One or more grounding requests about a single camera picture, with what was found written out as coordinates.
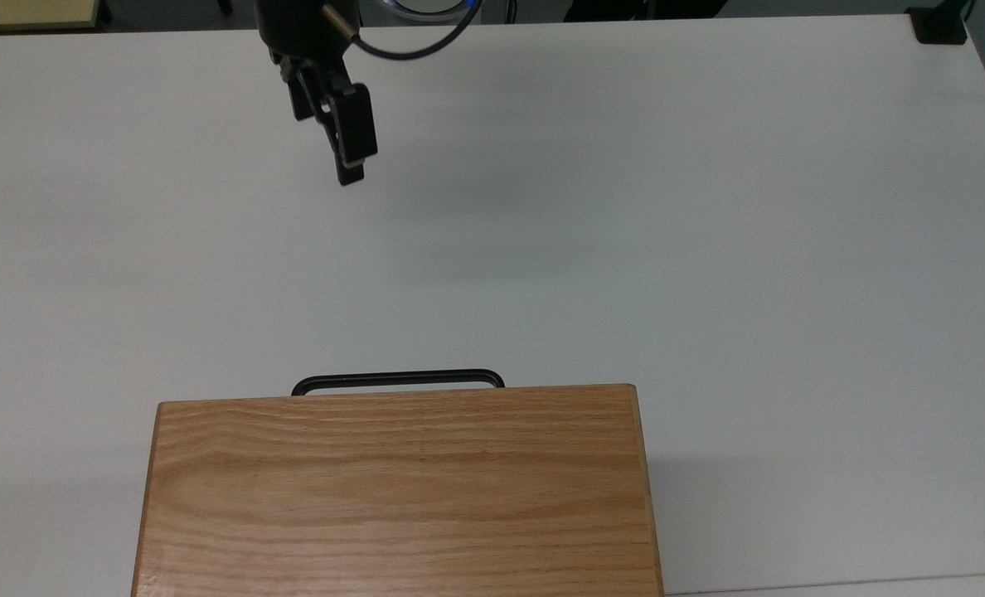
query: wood grain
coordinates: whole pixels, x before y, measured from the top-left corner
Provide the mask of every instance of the wood grain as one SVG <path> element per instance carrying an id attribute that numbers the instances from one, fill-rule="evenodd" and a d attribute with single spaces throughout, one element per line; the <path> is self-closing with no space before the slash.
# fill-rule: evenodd
<path id="1" fill-rule="evenodd" d="M 164 403 L 133 595 L 658 597 L 632 386 Z"/>

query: black handle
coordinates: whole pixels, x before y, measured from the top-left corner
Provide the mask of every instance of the black handle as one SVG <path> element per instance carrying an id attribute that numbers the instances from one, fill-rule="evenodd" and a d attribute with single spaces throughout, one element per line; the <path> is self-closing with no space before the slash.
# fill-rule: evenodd
<path id="1" fill-rule="evenodd" d="M 396 373 L 352 373 L 317 375 L 297 382 L 291 396 L 304 396 L 311 390 L 357 388 L 357 386 L 409 386 L 414 383 L 488 383 L 503 388 L 503 377 L 488 369 L 446 369 L 440 371 L 397 371 Z"/>

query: white table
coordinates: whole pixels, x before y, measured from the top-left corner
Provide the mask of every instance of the white table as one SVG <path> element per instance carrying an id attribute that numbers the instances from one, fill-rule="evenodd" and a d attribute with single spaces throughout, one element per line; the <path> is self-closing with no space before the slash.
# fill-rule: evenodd
<path id="1" fill-rule="evenodd" d="M 985 574 L 973 46 L 745 19 L 347 61 L 381 153 L 341 189 L 254 32 L 0 38 L 0 596 L 128 590 L 159 401 L 452 366 L 636 383 L 671 592 Z"/>
<path id="2" fill-rule="evenodd" d="M 702 597 L 985 597 L 985 575 L 975 577 L 799 586 L 792 589 L 732 590 Z"/>

